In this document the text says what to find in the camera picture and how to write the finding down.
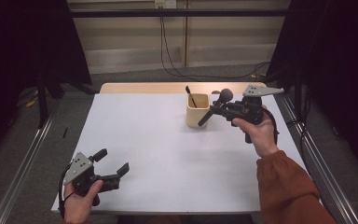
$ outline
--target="black horizontal bar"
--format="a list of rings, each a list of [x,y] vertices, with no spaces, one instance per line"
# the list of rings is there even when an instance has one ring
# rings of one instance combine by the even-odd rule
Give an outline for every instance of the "black horizontal bar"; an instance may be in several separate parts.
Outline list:
[[[309,16],[310,10],[288,9],[128,9],[128,10],[70,10],[73,18],[107,17],[286,17]]]

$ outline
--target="person's left hand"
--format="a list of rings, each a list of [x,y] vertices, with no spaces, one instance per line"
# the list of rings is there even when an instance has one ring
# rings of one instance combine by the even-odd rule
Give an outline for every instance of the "person's left hand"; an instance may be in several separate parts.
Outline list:
[[[65,222],[69,223],[84,223],[87,222],[91,213],[92,200],[98,194],[101,187],[103,186],[102,180],[97,180],[89,188],[89,193],[82,197],[77,194],[72,194],[65,201]],[[65,186],[63,192],[64,197],[68,197],[72,192],[75,191],[72,183]]]

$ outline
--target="black pen on floor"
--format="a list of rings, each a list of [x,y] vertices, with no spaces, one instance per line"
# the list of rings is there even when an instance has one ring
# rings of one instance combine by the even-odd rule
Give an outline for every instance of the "black pen on floor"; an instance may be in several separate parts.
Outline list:
[[[196,107],[196,108],[197,108],[196,102],[194,102],[193,95],[191,94],[191,92],[190,92],[190,88],[189,88],[188,86],[186,86],[186,92],[190,95],[190,97],[191,97],[191,101],[193,101],[194,107]]]

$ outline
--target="rust-colored sweater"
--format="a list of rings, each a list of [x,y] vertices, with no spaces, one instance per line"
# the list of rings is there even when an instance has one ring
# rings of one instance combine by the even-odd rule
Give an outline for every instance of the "rust-colored sweater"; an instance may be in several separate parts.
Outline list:
[[[266,224],[336,223],[319,203],[307,172],[283,151],[257,161],[261,215]]]

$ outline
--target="person's right hand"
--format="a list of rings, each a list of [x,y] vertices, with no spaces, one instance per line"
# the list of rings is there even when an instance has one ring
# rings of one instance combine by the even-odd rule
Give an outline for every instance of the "person's right hand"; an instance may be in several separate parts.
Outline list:
[[[255,145],[255,152],[259,157],[264,158],[267,155],[279,151],[275,145],[272,120],[266,113],[264,113],[263,121],[258,125],[238,118],[232,120],[232,122],[244,133],[248,133],[251,136],[252,142]]]

